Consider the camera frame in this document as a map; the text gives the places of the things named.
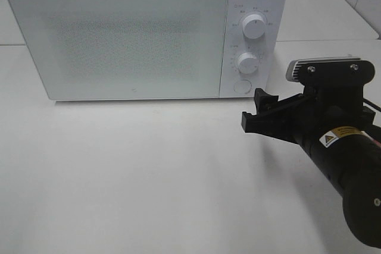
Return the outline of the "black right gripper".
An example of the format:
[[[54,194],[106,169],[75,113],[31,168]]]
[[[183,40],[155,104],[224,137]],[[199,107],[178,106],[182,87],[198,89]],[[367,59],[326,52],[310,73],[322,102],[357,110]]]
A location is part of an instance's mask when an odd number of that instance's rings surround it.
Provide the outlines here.
[[[262,88],[254,92],[257,114],[242,113],[245,133],[300,145],[309,155],[370,155],[376,152],[375,113],[364,106],[363,85],[305,87],[302,94],[279,100]]]

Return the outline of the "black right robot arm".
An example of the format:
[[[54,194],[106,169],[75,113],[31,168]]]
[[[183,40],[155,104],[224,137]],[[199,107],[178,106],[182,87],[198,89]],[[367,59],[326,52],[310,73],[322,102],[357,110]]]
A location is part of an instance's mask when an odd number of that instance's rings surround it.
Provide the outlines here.
[[[352,234],[380,247],[380,128],[363,87],[305,87],[282,100],[259,88],[254,102],[243,130],[299,145],[341,195]]]

